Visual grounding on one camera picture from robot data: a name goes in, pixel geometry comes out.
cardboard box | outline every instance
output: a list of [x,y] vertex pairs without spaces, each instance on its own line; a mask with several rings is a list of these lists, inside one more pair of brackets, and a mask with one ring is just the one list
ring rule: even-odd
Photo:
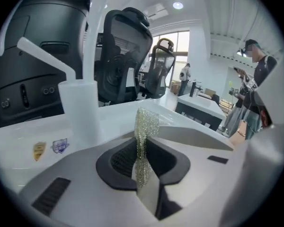
[[216,94],[216,91],[212,91],[212,90],[210,90],[210,89],[208,89],[208,88],[205,88],[204,94],[206,94],[206,95],[212,97],[214,94]]
[[180,90],[180,85],[172,82],[170,85],[170,91],[174,94],[178,94],[179,90]]

black mesh office chair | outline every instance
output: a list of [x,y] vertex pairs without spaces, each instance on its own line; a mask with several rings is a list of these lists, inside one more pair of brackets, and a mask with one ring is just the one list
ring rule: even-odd
[[95,62],[99,101],[119,104],[137,98],[138,72],[152,45],[148,26],[145,15],[134,8],[107,13],[101,59]]
[[58,83],[65,73],[20,51],[25,37],[82,78],[82,45],[90,0],[23,0],[8,26],[0,56],[0,127],[63,114]]
[[146,98],[160,98],[165,94],[165,78],[175,64],[173,50],[173,42],[166,38],[160,39],[153,47],[151,66],[145,85],[141,87],[141,92],[146,94]]

badge sticker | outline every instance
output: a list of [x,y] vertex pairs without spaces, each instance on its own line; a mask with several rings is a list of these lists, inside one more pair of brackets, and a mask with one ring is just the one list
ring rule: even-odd
[[44,153],[46,147],[46,142],[38,142],[33,147],[34,159],[39,160],[41,155]]
[[63,153],[65,149],[69,146],[66,139],[56,140],[53,142],[51,148],[53,149],[54,153]]

man with cap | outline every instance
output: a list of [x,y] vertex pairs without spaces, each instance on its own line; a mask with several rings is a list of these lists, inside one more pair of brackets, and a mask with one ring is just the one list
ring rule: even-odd
[[263,128],[271,124],[269,114],[263,103],[260,102],[260,99],[256,96],[254,90],[262,84],[277,64],[277,61],[273,57],[265,55],[258,42],[255,40],[247,40],[245,42],[245,51],[243,53],[246,54],[247,57],[251,57],[253,63],[257,63],[254,78],[252,79],[254,85],[251,86],[250,91],[244,96],[238,95],[238,98],[243,100],[243,106],[248,109],[248,112],[245,114],[245,120],[247,122],[245,139],[248,140],[260,129],[261,124]]

cap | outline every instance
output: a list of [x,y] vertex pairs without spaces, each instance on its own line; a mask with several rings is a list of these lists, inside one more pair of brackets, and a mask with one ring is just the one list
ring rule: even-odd
[[247,40],[247,41],[245,41],[244,53],[246,52],[247,47],[250,46],[251,44],[254,44],[256,47],[261,49],[261,47],[260,47],[260,45],[259,45],[259,43],[257,41],[255,41],[255,40]]

